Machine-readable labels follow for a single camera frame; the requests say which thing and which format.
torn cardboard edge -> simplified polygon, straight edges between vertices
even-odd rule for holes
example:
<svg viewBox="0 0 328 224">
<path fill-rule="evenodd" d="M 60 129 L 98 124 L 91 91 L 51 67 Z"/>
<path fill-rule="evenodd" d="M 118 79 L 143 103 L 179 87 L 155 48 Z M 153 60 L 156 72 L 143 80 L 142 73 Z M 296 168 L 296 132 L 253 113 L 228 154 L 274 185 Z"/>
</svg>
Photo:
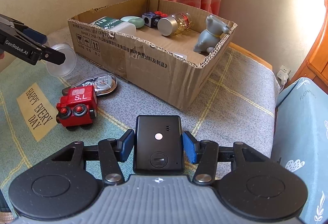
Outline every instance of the torn cardboard edge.
<svg viewBox="0 0 328 224">
<path fill-rule="evenodd" d="M 114 5 L 119 5 L 119 4 L 123 4 L 123 3 L 126 3 L 126 2 L 129 2 L 129 1 L 133 1 L 133 0 L 126 0 L 126 1 L 123 1 L 123 2 L 119 2 L 119 3 L 116 3 Z M 159 10 L 159 4 L 160 4 L 160 1 L 165 1 L 165 2 L 172 2 L 172 1 L 166 1 L 166 0 L 157 0 L 157 7 L 155 10 Z M 197 9 L 198 11 L 202 11 L 204 12 L 207 16 L 210 15 L 211 13 L 209 12 L 206 12 L 205 10 L 202 10 L 202 9 L 199 9 L 199 8 L 196 8 L 196 7 L 192 7 L 192 6 L 189 6 L 189 5 L 185 5 L 185 4 L 182 4 L 182 3 L 178 3 L 178 2 L 173 2 L 174 4 L 180 4 L 181 6 L 183 7 L 191 7 L 191 8 L 194 8 L 194 9 Z M 147 9 L 150 8 L 150 4 L 151 4 L 151 0 L 147 0 Z M 197 68 L 197 69 L 202 69 L 205 65 L 208 64 L 208 62 L 214 57 L 216 56 L 216 54 L 221 50 L 221 47 L 225 44 L 225 42 L 229 39 L 230 35 L 234 32 L 234 30 L 236 29 L 237 27 L 237 24 L 232 22 L 232 21 L 229 21 L 229 20 L 226 20 L 226 19 L 223 19 L 219 16 L 216 16 L 217 18 L 219 18 L 220 20 L 222 20 L 224 23 L 226 23 L 228 26 L 230 26 L 230 30 L 228 32 L 228 34 L 225 34 L 221 40 L 217 43 L 217 45 L 215 46 L 214 50 L 209 54 L 207 55 L 205 58 L 204 58 L 204 61 L 199 63 L 199 64 L 196 64 L 194 62 L 190 62 L 190 61 L 187 61 L 185 60 L 184 58 L 181 58 L 177 55 L 175 55 L 173 52 L 171 51 L 168 51 L 162 47 L 159 47 L 157 46 L 156 44 L 148 41 L 148 40 L 144 40 L 142 38 L 139 38 L 139 37 L 136 37 L 136 36 L 131 36 L 131 35 L 127 35 L 127 34 L 123 34 L 123 33 L 120 33 L 120 32 L 111 32 L 111 31 L 108 31 L 108 30 L 105 30 L 99 26 L 96 26 L 94 24 L 89 24 L 89 23 L 85 23 L 85 22 L 80 22 L 79 20 L 76 20 L 79 18 L 80 15 L 83 15 L 84 13 L 93 13 L 93 12 L 99 12 L 99 11 L 102 11 L 108 7 L 111 7 L 112 5 L 108 5 L 108 6 L 104 6 L 104 7 L 100 7 L 100 8 L 96 8 L 96 9 L 91 9 L 91 10 L 88 10 L 88 11 L 85 11 L 81 14 L 78 14 L 76 16 L 73 16 L 71 17 L 70 19 L 68 19 L 68 21 L 70 22 L 74 22 L 76 24 L 79 24 L 79 25 L 87 25 L 88 27 L 92 27 L 96 30 L 101 30 L 103 31 L 104 33 L 107 33 L 109 35 L 109 37 L 111 39 L 115 39 L 115 34 L 117 35 L 121 35 L 121 36 L 125 36 L 127 38 L 131 38 L 131 39 L 134 39 L 136 41 L 139 41 L 140 43 L 145 43 L 147 45 L 149 45 L 151 48 L 155 48 L 161 52 L 164 52 L 166 54 L 169 54 L 170 56 L 173 56 L 174 58 L 178 59 L 178 60 L 181 60 L 182 62 L 185 62 L 187 64 L 189 64 L 190 66 L 194 67 L 194 68 Z"/>
</svg>

red button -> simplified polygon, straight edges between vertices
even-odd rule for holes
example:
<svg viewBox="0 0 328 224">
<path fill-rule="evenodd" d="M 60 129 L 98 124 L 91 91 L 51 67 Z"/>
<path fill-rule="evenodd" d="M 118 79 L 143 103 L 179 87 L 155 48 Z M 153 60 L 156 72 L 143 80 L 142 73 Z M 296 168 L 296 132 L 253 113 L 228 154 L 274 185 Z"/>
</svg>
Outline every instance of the red button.
<svg viewBox="0 0 328 224">
<path fill-rule="evenodd" d="M 67 108 L 62 108 L 60 110 L 60 113 L 63 114 L 63 115 L 65 115 L 67 113 Z"/>
<path fill-rule="evenodd" d="M 83 108 L 82 108 L 81 106 L 77 106 L 77 107 L 75 108 L 75 111 L 76 111 L 77 113 L 80 113 L 80 112 L 83 111 Z"/>
</svg>

yellow label patch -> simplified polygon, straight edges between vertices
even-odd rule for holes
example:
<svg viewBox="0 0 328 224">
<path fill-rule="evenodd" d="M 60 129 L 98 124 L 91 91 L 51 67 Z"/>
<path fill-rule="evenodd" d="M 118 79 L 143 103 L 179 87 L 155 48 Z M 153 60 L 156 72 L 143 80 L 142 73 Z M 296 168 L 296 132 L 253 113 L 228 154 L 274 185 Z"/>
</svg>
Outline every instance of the yellow label patch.
<svg viewBox="0 0 328 224">
<path fill-rule="evenodd" d="M 17 98 L 27 126 L 40 141 L 56 124 L 57 110 L 50 104 L 37 83 L 32 84 Z"/>
</svg>

glass jar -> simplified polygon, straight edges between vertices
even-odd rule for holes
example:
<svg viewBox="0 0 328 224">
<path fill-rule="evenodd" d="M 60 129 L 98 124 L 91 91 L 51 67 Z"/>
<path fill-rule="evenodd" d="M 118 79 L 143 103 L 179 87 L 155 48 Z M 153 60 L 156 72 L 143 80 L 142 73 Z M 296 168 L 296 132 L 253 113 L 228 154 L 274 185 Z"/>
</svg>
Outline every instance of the glass jar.
<svg viewBox="0 0 328 224">
<path fill-rule="evenodd" d="M 171 14 L 158 21 L 157 28 L 162 35 L 176 35 L 190 29 L 194 21 L 188 12 Z"/>
</svg>

white plug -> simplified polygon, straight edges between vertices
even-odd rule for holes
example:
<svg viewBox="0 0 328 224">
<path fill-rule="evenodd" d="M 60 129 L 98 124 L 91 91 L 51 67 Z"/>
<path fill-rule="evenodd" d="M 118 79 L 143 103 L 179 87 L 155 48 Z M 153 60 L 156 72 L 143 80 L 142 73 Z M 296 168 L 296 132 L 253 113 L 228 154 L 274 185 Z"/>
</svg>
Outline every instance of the white plug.
<svg viewBox="0 0 328 224">
<path fill-rule="evenodd" d="M 285 85 L 289 76 L 287 73 L 283 72 L 282 70 L 279 70 L 279 72 L 277 73 L 277 77 L 281 80 L 281 84 Z"/>
</svg>

